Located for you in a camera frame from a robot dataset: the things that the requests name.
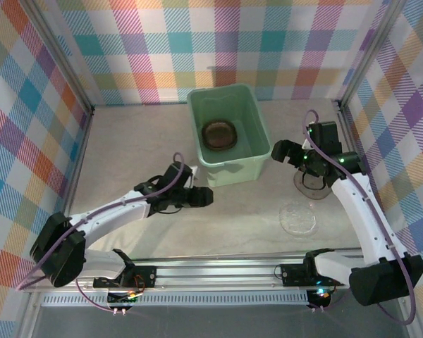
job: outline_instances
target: table surface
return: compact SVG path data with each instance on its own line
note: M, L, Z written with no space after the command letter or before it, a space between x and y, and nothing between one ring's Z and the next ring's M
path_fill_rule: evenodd
M303 115L315 109L320 120L336 120L330 100L263 101L262 113L272 142L302 143ZM340 139L344 143L340 130ZM174 152L199 165L187 105L97 108L71 214L123 196L135 185L167 169ZM303 196L293 184L291 165L267 160L257 181L214 188L214 203L153 215L128 223L94 243L91 249L121 249L131 258L260 254L320 248L359 247L338 199ZM204 169L195 185L206 184ZM286 222L280 209L288 210ZM291 235L286 225L315 223L308 237Z

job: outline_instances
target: plaid wall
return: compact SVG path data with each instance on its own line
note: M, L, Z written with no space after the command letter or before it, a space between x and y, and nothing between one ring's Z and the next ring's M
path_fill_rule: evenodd
M38 0L92 100L110 105L235 82L261 100L335 99L382 2Z
M0 0L0 338L36 234L63 205L86 117L18 0Z
M423 257L423 0L409 0L350 103L389 222ZM416 288L423 310L423 283Z

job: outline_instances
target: green plastic bin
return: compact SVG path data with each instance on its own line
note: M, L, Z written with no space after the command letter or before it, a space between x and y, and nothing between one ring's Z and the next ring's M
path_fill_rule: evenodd
M188 94L192 129L200 163L210 187L256 180L271 153L268 129L257 99L246 84L197 89ZM202 142L202 127L226 119L236 128L238 141L229 150L212 151Z

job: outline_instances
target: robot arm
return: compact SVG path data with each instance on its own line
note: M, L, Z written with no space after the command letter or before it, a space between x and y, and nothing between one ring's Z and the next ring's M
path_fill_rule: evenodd
M130 221L161 213L169 206L200 208L211 204L213 191L192 185L197 167L185 165L178 181L165 192L157 194L168 187L179 170L180 163L175 162L164 175L153 177L121 198L86 213L69 218L62 213L50 216L30 254L38 263L57 240L71 231L41 266L52 285L62 287L79 277L100 277L121 287L137 287L135 277L141 272L121 250L103 252L89 247ZM72 231L73 225L77 224L80 226Z
M392 247L388 245L387 238L367 204L367 199L370 199L378 211L414 286L423 273L421 256L409 255L395 236L373 195L369 178L365 175L364 166L357 153L342 152L335 122L312 123L307 132L326 155L352 174L364 187L368 197L363 197L343 172L311 149L309 142L303 145L290 140L276 143L271 153L274 160L283 162L285 157L289 157L289 164L304 173L323 177L326 185L332 188L348 214L364 256L361 261L344 257L330 249L311 251L304 259L305 274L311 279L317 276L330 277L341 284L349 285L354 297L363 306L407 296L409 291L403 273L391 251Z

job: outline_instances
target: brown bowl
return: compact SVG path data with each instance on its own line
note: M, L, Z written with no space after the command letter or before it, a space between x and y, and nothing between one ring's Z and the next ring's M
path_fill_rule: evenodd
M202 128L202 140L210 150L229 150L237 143L237 130L230 121L212 120Z

